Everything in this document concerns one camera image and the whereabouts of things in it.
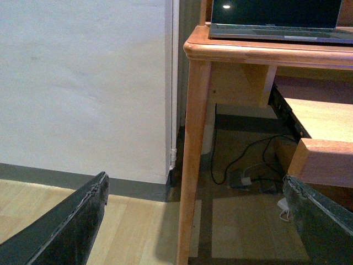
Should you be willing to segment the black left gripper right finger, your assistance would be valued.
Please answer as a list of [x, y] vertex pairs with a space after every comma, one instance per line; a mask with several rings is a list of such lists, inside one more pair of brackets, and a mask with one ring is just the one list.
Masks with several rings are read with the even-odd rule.
[[352, 212], [290, 175], [283, 192], [312, 263], [352, 264]]

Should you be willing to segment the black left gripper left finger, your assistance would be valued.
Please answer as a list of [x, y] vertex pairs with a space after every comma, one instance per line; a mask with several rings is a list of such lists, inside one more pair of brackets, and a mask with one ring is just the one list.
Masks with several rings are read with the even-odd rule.
[[109, 177], [100, 172], [1, 244], [1, 264], [86, 264], [104, 218]]

